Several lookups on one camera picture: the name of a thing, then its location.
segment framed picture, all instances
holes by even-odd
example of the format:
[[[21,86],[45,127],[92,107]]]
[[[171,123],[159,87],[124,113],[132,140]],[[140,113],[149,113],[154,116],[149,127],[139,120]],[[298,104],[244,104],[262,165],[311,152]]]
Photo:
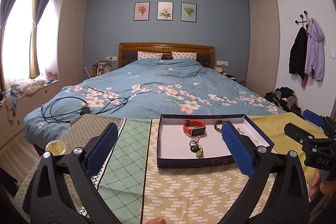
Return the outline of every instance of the framed picture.
[[[173,20],[173,3],[157,3],[157,20]]]
[[[181,21],[196,22],[196,4],[181,3]]]
[[[149,2],[136,2],[134,8],[134,21],[149,20]]]

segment pillowcase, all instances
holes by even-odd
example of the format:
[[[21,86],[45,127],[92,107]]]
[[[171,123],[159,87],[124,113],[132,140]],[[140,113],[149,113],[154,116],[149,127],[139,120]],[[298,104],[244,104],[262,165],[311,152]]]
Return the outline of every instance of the pillowcase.
[[[163,53],[152,53],[152,52],[138,52],[138,60],[144,58],[154,58],[154,59],[161,59]]]
[[[173,59],[189,58],[195,61],[197,59],[197,52],[171,52],[171,55]]]

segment screw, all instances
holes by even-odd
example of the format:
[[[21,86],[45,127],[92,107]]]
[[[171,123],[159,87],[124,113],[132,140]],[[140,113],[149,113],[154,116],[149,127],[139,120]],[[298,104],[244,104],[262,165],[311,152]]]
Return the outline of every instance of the screw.
[[[50,155],[51,155],[51,154],[50,154],[49,151],[43,153],[43,157],[44,157],[45,159],[46,159],[46,158],[49,158]]]
[[[290,154],[290,156],[293,157],[293,158],[295,158],[295,157],[297,156],[297,153],[296,153],[295,151],[293,151],[293,150],[290,151],[289,154]]]
[[[258,151],[259,151],[260,153],[266,153],[267,149],[266,149],[266,147],[264,147],[264,146],[259,146],[259,147],[258,147]]]
[[[80,154],[80,153],[83,152],[83,148],[81,148],[81,147],[76,147],[76,148],[73,150],[73,152],[74,152],[76,155],[78,155],[78,154]]]

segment floral bedspread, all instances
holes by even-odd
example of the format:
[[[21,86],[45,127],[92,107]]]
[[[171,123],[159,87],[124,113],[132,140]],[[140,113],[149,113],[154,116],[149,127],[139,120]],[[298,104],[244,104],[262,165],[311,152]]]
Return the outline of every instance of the floral bedspread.
[[[98,115],[139,119],[157,119],[161,114],[284,113],[263,97],[191,59],[141,59],[76,86],[66,86],[44,104],[45,116],[51,116],[48,106],[55,99],[69,96],[85,102],[76,98],[58,100],[51,108],[52,116],[58,120],[79,117],[86,104],[92,114],[105,107],[103,111],[107,111]],[[49,122],[52,123],[42,117],[41,108],[29,113],[24,119],[27,140],[43,148],[70,128],[69,123]]]

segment hand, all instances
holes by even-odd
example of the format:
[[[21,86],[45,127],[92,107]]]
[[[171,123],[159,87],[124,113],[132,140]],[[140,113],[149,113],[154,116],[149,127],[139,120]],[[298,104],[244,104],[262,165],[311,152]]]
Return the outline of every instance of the hand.
[[[313,197],[319,191],[319,183],[320,183],[320,172],[317,170],[311,180],[309,197]],[[320,185],[320,190],[325,195],[333,195],[336,190],[336,180],[334,181],[324,181]]]

